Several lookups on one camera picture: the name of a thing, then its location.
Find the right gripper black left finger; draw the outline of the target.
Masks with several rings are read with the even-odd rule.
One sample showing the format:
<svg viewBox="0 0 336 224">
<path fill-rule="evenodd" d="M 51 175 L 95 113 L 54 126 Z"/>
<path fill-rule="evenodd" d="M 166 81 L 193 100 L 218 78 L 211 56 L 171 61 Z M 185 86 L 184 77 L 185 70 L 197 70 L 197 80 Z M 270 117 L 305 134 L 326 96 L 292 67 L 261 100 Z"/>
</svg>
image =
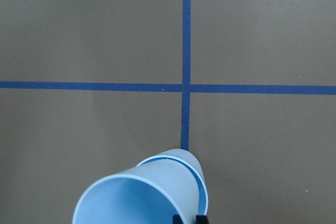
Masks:
<svg viewBox="0 0 336 224">
<path fill-rule="evenodd" d="M 173 224 L 183 224 L 183 221 L 182 221 L 180 215 L 174 215 L 173 216 Z"/>
</svg>

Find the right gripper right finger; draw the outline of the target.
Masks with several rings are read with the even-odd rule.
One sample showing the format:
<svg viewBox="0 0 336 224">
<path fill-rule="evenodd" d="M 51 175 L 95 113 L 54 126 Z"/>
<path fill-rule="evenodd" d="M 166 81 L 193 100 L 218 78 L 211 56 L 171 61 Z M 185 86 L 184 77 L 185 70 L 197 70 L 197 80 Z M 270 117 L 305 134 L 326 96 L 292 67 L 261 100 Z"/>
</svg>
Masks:
<svg viewBox="0 0 336 224">
<path fill-rule="evenodd" d="M 209 224 L 208 216 L 207 215 L 196 215 L 195 223 L 196 224 Z"/>
</svg>

